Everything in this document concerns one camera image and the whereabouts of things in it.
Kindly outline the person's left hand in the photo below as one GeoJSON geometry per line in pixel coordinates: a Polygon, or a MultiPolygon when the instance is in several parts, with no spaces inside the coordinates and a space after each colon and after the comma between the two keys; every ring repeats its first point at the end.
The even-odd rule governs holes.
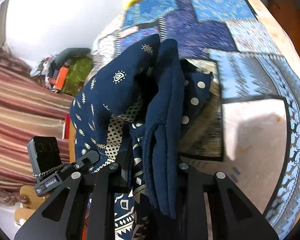
{"type": "Polygon", "coordinates": [[[24,185],[19,191],[20,206],[14,212],[14,221],[22,226],[46,200],[38,197],[33,186],[24,185]]]}

